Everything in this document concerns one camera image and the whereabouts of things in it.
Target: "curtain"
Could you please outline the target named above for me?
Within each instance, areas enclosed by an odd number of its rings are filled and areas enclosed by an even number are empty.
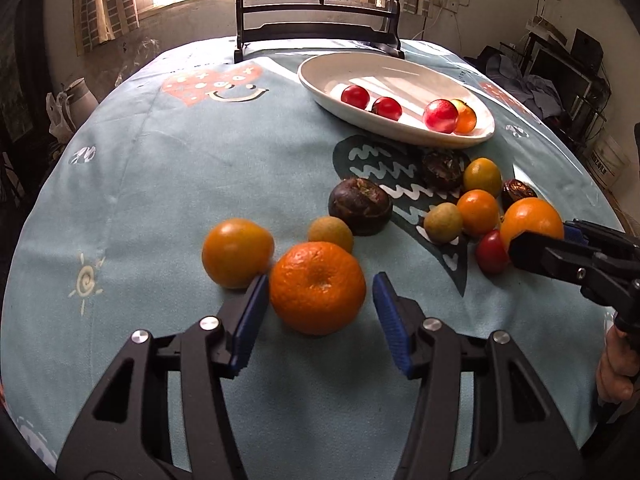
[[[136,0],[74,0],[78,56],[139,26]]]

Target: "cherry tomato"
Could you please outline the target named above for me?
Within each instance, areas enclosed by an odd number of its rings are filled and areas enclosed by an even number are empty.
[[[362,86],[347,86],[347,88],[342,91],[342,95],[340,95],[340,101],[364,110],[369,104],[369,92]]]
[[[397,121],[402,116],[400,103],[391,97],[377,98],[371,107],[371,111],[392,121]]]
[[[500,274],[509,264],[509,255],[504,249],[500,231],[488,232],[476,247],[476,260],[482,272]]]
[[[458,124],[458,109],[451,101],[436,99],[424,109],[422,121],[434,132],[450,134]]]

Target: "blue gripper pad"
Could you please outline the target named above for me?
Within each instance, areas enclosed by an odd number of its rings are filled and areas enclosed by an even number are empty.
[[[582,235],[582,231],[577,227],[564,226],[564,240],[574,244],[588,245],[587,239]]]
[[[382,272],[373,277],[372,291],[373,303],[394,363],[406,377],[410,377],[414,370],[411,341],[396,306],[398,297]]]
[[[249,364],[249,357],[251,357],[264,313],[269,305],[269,280],[267,276],[261,276],[255,285],[252,284],[252,287],[253,290],[248,291],[251,297],[247,301],[246,309],[233,336],[229,368],[235,375],[238,375],[240,370]]]

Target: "light blue tablecloth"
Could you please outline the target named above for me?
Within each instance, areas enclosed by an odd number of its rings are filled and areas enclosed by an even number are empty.
[[[441,47],[403,46],[408,60],[460,80],[492,110],[496,134],[470,158],[487,156],[504,178],[533,182],[564,219],[620,227],[532,114]],[[420,180],[403,146],[330,115],[298,81],[303,60],[346,48],[362,46],[263,43],[235,66],[231,38],[188,44],[115,89],[72,139],[20,236],[0,336],[11,415],[49,465],[135,329],[181,332],[217,312],[225,293],[200,261],[214,224],[254,220],[273,234],[277,258],[326,214],[346,174],[370,176],[396,197],[394,223],[356,240],[367,284],[385,270],[400,294],[460,333],[508,330],[578,444],[587,439],[604,311],[571,285],[514,269],[486,277],[463,240],[442,252],[425,240],[421,215],[452,196],[412,187]],[[223,387],[250,478],[369,480],[392,478],[418,384],[394,368],[369,293],[357,320],[325,338],[294,333],[269,310],[249,367]],[[174,456],[185,466],[177,392],[172,379]],[[471,394],[465,381],[457,465]]]

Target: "white oval plate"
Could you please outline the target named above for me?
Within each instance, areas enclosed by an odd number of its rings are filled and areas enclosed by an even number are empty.
[[[343,121],[390,139],[434,148],[468,148],[489,140],[495,130],[489,108],[458,81],[416,63],[382,54],[335,52],[307,59],[298,68],[300,82],[325,110]],[[340,101],[348,85],[360,85],[373,101],[392,97],[402,105],[402,117],[392,121]],[[422,122],[424,107],[436,99],[460,99],[473,108],[478,124],[468,136],[441,134]]]

